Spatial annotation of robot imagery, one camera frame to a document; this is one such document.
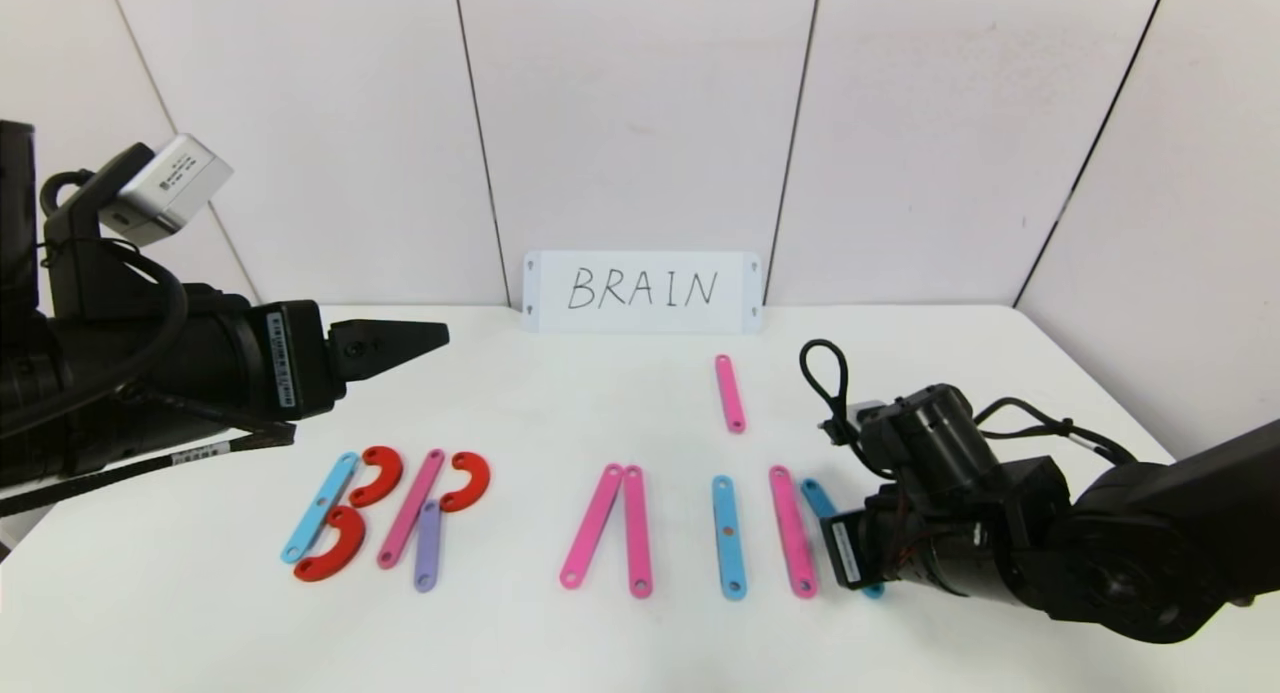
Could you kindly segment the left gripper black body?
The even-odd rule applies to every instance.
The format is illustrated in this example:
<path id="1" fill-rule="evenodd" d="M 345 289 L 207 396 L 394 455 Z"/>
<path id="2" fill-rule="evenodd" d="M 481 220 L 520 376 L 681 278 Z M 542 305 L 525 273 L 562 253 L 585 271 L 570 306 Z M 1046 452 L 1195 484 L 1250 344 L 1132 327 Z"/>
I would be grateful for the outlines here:
<path id="1" fill-rule="evenodd" d="M 154 386 L 269 421 L 328 412 L 346 395 L 312 301 L 196 316 L 155 369 Z"/>

